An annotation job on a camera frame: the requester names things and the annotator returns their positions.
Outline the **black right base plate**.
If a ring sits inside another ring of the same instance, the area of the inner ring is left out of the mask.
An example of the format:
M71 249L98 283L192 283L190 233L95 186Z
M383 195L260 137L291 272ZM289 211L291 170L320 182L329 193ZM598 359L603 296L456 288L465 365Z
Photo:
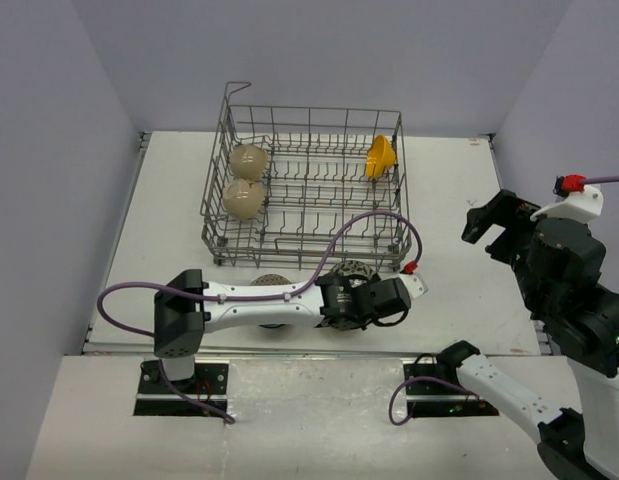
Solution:
M458 386L446 367L433 355L421 354L403 362L404 379L428 376ZM437 382L423 381L405 388L407 413L412 418L493 417L499 411L474 395L461 393Z

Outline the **beige bowl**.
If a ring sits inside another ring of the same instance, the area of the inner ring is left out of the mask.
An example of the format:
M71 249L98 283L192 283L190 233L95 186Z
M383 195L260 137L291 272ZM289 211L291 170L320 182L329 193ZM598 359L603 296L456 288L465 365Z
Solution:
M231 181L222 192L222 203L225 210L239 221L254 217L263 204L264 198L264 187L258 182L245 179Z
M242 144L231 152L229 166L235 178L257 181L264 173L268 160L268 153L262 148L252 144Z

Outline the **brown lattice pattern bowl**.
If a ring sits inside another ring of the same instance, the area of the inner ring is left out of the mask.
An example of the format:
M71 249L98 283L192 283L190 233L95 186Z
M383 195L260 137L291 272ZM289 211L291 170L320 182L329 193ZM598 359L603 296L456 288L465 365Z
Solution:
M291 281L280 274L264 274L255 278L250 285L251 286L277 286L288 285Z

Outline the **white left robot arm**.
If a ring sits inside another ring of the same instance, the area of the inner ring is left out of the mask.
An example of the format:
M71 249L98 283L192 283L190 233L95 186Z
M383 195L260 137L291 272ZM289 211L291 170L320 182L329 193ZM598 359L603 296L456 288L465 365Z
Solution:
M227 285L186 270L154 295L154 355L163 383L184 393L196 383L194 355L206 334L261 325L393 327L411 305L408 286L398 276L332 270L305 284Z

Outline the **pink patterned bowl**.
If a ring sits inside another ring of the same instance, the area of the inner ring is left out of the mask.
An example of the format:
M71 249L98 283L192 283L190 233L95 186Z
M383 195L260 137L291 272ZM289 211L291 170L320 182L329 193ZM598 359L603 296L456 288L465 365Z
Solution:
M334 266L329 274L343 291L336 294L336 312L326 316L327 324L339 331L365 330L371 323L371 286L381 278L372 267L357 260Z

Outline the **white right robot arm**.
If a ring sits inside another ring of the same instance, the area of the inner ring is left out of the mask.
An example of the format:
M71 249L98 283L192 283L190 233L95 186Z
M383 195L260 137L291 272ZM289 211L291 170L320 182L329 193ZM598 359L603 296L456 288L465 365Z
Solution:
M485 250L511 268L531 318L566 357L582 409L534 394L466 341L437 355L436 383L513 421L556 478L619 479L619 294L599 282L606 248L567 200L541 208L501 190L468 211L461 238L474 244L494 225L503 231Z

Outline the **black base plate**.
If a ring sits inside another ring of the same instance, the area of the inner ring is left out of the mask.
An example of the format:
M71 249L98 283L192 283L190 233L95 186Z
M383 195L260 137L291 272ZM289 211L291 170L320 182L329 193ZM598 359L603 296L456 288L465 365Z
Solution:
M428 376L458 386L446 367L433 355L421 354L403 362L404 379ZM499 411L474 395L461 393L437 382L423 381L405 388L407 413L412 418L493 417Z
M174 394L162 380L157 360L142 362L140 371L134 416L220 418L217 412L197 407ZM197 362L192 378L173 381L173 385L183 395L226 413L228 379L227 362Z

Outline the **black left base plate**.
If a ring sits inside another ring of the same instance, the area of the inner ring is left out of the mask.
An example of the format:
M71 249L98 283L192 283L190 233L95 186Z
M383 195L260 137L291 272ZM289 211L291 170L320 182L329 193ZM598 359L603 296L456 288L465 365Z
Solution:
M162 380L157 360L142 362L140 371L134 416L220 418L217 412L197 407L174 394ZM183 395L226 413L228 379L227 362L197 362L192 378L173 381L173 385Z

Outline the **beige front bowl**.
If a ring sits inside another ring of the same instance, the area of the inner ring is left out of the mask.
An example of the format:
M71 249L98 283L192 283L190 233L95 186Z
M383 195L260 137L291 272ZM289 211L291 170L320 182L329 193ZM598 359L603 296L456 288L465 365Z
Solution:
M222 203L225 210L239 221L254 217L263 204L264 198L264 187L258 182L245 179L231 181L222 192Z

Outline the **yellow bowl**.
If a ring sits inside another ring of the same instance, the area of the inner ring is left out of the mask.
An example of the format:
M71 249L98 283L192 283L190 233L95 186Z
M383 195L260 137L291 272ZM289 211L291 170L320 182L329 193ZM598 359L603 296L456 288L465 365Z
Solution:
M377 179L392 169L396 163L396 153L391 142L384 135L374 138L367 152L365 175L368 179Z

